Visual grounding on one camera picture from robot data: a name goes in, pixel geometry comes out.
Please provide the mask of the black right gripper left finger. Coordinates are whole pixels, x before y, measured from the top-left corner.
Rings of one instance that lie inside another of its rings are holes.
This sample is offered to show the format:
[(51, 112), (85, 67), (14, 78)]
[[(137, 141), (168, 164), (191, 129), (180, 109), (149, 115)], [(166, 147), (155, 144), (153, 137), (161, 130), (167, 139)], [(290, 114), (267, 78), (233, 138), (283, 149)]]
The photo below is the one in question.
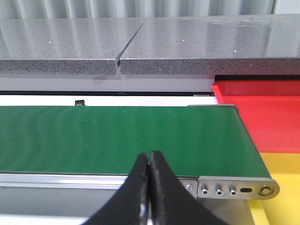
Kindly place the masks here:
[(146, 225), (148, 222), (148, 157), (141, 153), (123, 185), (85, 225)]

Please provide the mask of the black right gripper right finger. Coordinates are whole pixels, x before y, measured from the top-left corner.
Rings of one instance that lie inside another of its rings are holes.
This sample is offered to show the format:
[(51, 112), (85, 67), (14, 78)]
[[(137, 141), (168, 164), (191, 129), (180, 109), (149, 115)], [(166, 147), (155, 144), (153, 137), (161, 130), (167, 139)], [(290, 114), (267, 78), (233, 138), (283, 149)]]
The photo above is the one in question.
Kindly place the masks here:
[(224, 225), (177, 179), (160, 151), (150, 154), (150, 202), (155, 225)]

